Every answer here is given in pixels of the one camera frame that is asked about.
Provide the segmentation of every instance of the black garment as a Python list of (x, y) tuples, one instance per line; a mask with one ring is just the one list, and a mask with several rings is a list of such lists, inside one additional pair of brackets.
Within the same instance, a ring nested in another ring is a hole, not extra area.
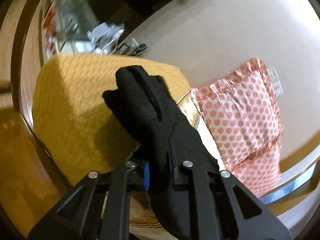
[(150, 165), (149, 196), (161, 225), (178, 239), (191, 239), (189, 193), (174, 191), (169, 181), (169, 138), (175, 151), (186, 160), (210, 163), (219, 172), (217, 160), (181, 113), (161, 76), (149, 76), (141, 66), (116, 72), (118, 89), (105, 91), (103, 98), (129, 134), (140, 142)]

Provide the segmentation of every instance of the black device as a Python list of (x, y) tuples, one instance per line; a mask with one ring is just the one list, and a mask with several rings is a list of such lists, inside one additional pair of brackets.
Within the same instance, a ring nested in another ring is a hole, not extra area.
[(129, 234), (130, 192), (144, 190), (161, 225), (179, 240), (291, 240), (238, 179), (219, 172), (162, 77), (129, 66), (116, 80), (118, 89), (103, 98), (141, 147), (113, 172), (89, 172), (32, 228), (29, 240), (135, 238)]

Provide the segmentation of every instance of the ruffled trim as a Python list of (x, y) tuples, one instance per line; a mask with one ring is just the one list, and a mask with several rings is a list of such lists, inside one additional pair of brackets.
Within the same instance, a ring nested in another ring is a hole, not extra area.
[(224, 161), (227, 169), (230, 172), (233, 172), (241, 166), (246, 165), (261, 157), (263, 154), (267, 153), (272, 146), (276, 146), (278, 150), (280, 150), (282, 147), (281, 139), (284, 126), (281, 124), (280, 109), (277, 104), (276, 94), (271, 82), (271, 78), (268, 74), (267, 66), (261, 59), (251, 58), (248, 62), (242, 64), (238, 69), (236, 69), (231, 75), (227, 76), (226, 78), (219, 79), (215, 83), (204, 86), (200, 89), (192, 88), (190, 90), (191, 99), (195, 104), (197, 110), (199, 111), (200, 115), (205, 120), (204, 113), (201, 111), (201, 108), (199, 106), (199, 101), (206, 100), (207, 98), (215, 100), (220, 94), (228, 94), (229, 91), (239, 86), (238, 84), (240, 81), (247, 82), (249, 80), (250, 75), (255, 71), (258, 71), (260, 73), (263, 83), (269, 94), (272, 111), (275, 114), (276, 119), (278, 120), (278, 136), (273, 141), (268, 141), (264, 147), (262, 147), (260, 150), (254, 153), (251, 153), (245, 160), (236, 164), (234, 167), (230, 167), (230, 164)]

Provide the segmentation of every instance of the black cloth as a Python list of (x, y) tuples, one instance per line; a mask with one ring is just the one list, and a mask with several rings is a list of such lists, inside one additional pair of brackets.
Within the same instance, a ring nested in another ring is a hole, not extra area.
[(211, 163), (217, 160), (171, 98), (161, 76), (149, 76), (142, 66), (122, 67), (116, 72), (117, 90), (107, 90), (103, 98), (123, 127), (140, 142), (150, 166), (149, 196), (161, 225), (178, 239), (191, 239), (189, 192), (174, 191), (169, 181), (167, 155), (169, 137), (175, 151)]

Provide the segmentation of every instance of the pink polka dot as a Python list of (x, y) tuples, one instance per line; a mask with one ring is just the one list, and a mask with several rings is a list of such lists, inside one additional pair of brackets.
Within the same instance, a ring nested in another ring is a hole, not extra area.
[(211, 102), (208, 102), (208, 103), (205, 104), (205, 107), (206, 107), (206, 108), (210, 108), (211, 106), (212, 106), (212, 103), (211, 103)]

